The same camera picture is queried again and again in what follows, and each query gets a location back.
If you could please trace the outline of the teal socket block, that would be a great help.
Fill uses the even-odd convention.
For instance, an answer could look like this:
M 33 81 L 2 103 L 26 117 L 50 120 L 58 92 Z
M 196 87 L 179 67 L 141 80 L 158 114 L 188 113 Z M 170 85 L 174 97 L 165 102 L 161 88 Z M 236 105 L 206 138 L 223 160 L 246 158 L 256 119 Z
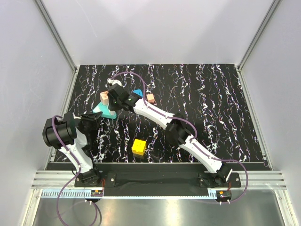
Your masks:
M 108 119 L 116 119 L 117 114 L 115 111 L 110 111 L 107 105 L 103 105 L 102 102 L 100 102 L 92 111 L 93 113 L 99 113 L 102 112 L 102 117 L 103 118 L 108 118 Z

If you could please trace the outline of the beige wooden plug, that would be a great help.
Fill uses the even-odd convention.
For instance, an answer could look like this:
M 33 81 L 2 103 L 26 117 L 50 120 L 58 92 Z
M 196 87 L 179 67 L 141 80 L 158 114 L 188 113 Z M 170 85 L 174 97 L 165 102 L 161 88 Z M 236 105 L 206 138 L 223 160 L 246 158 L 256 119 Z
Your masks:
M 108 93 L 109 93 L 108 91 L 104 91 L 104 92 L 100 93 L 100 100 L 101 100 L 101 103 L 103 105 L 108 105 L 109 104 Z

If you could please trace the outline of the blue plug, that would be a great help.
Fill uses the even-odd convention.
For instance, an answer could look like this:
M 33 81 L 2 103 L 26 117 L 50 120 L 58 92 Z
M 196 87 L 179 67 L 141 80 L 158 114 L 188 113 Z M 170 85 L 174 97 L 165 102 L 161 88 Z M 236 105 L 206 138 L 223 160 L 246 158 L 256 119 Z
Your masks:
M 141 89 L 136 89 L 133 91 L 133 93 L 135 93 L 135 94 L 139 95 L 141 98 L 143 98 L 143 92 Z

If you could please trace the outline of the pink plug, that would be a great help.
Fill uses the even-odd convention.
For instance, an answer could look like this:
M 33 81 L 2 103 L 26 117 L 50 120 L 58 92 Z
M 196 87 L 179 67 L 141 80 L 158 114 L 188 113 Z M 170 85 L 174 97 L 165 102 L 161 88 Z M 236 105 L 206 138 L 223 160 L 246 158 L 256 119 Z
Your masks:
M 152 94 L 152 93 L 150 93 L 150 94 L 147 94 L 146 95 L 146 98 L 147 98 L 147 101 L 149 102 L 149 103 L 155 103 L 156 102 L 156 100 L 155 100 L 155 96 Z

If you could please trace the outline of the yellow cube socket adapter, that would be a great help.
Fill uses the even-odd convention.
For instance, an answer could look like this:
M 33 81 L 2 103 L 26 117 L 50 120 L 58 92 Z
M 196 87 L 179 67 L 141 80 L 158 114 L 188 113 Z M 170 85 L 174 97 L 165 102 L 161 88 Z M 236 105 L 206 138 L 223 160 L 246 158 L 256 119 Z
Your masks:
M 146 150 L 146 146 L 147 144 L 145 141 L 135 139 L 132 146 L 132 153 L 139 156 L 143 156 Z

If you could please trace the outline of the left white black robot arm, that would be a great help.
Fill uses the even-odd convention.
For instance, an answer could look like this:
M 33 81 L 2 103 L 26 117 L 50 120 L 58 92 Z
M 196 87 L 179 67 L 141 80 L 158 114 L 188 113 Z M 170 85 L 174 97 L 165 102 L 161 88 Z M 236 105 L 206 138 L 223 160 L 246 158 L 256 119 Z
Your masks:
M 102 175 L 86 152 L 92 149 L 92 134 L 98 131 L 102 112 L 75 116 L 67 112 L 46 120 L 42 136 L 45 144 L 63 153 L 76 169 L 75 179 L 97 186 Z

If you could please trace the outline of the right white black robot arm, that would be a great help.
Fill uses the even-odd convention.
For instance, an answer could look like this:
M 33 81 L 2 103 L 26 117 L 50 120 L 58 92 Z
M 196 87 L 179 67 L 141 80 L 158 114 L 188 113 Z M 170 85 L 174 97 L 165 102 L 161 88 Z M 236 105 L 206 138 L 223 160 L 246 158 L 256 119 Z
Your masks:
M 172 114 L 148 103 L 136 93 L 129 94 L 118 84 L 108 89 L 109 109 L 124 110 L 141 115 L 159 125 L 165 131 L 167 141 L 189 152 L 207 171 L 212 174 L 218 186 L 225 186 L 230 182 L 232 169 L 223 160 L 210 153 L 197 141 L 197 130 L 180 113 Z

